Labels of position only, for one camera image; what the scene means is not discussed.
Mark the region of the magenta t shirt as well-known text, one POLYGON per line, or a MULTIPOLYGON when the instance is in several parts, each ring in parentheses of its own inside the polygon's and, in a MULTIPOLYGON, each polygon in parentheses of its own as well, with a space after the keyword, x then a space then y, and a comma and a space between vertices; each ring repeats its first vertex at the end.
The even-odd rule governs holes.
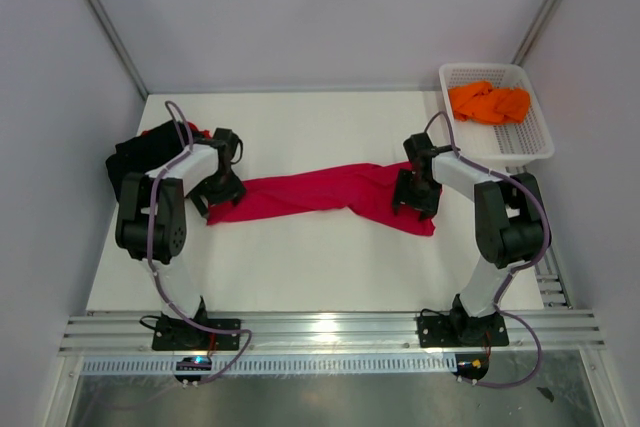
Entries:
POLYGON ((208 207, 207 224, 249 222, 309 212, 348 209, 357 216, 416 236, 431 237, 436 227, 408 207, 392 210, 398 174, 407 162, 358 163, 312 172, 251 179, 236 205, 208 207))

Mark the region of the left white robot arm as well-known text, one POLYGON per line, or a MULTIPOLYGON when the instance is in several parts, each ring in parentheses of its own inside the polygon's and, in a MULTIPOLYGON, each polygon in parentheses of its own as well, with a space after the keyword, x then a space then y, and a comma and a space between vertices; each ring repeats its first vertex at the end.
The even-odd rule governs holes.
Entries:
POLYGON ((159 315, 141 318, 155 351, 236 351, 241 322, 213 319, 180 258, 187 238, 186 204, 204 220, 214 207, 236 207, 247 190, 234 173, 243 142, 230 129, 211 136, 187 123, 167 122, 116 149, 108 161, 118 175, 115 241, 146 263, 162 301, 159 315))

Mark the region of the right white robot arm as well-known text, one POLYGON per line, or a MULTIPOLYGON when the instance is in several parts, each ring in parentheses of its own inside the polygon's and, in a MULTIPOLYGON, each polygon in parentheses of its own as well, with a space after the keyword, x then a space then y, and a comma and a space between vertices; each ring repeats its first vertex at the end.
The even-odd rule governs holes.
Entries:
POLYGON ((425 132, 403 147, 409 168, 400 170, 391 201, 395 214, 414 211, 426 222, 439 209, 443 187, 474 206, 474 238, 480 257, 472 276, 448 312, 423 309, 416 318, 419 344, 432 347, 489 347, 509 343, 499 303, 515 275, 533 266, 549 247, 551 233, 536 178, 507 176, 436 146, 425 132))

